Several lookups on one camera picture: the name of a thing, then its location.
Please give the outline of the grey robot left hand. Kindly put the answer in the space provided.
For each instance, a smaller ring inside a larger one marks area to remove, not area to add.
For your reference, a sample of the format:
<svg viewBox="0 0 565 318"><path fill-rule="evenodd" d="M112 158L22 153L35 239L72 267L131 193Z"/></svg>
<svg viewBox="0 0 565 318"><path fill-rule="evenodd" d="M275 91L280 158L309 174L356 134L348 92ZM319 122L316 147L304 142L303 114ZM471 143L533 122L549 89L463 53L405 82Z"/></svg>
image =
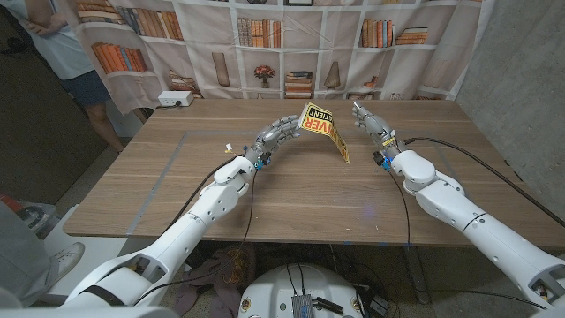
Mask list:
<svg viewBox="0 0 565 318"><path fill-rule="evenodd" d="M298 130L297 115L277 119L261 129L255 142L245 152L244 158L257 166L268 165L271 156L284 142L299 136Z"/></svg>

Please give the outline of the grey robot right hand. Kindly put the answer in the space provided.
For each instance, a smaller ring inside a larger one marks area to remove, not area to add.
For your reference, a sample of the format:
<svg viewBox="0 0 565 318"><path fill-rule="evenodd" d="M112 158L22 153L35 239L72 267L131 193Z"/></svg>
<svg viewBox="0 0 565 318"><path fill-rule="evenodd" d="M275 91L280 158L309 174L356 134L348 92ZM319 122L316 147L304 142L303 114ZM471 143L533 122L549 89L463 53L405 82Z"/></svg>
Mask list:
<svg viewBox="0 0 565 318"><path fill-rule="evenodd" d="M377 150L384 156L394 159L406 150L404 143L397 139L396 131L383 118L363 107L359 101L354 102L352 114L357 118L355 125L370 135Z"/></svg>

